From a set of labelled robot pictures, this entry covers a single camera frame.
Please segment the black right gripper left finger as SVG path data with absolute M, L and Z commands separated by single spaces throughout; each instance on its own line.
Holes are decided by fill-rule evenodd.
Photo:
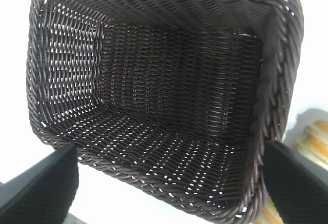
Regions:
M 77 189 L 76 147 L 67 145 L 1 185 L 1 223 L 64 223 Z

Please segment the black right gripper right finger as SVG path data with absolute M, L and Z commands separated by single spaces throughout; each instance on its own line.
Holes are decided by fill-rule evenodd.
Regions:
M 327 223 L 327 170 L 281 142 L 264 150 L 265 187 L 284 223 Z

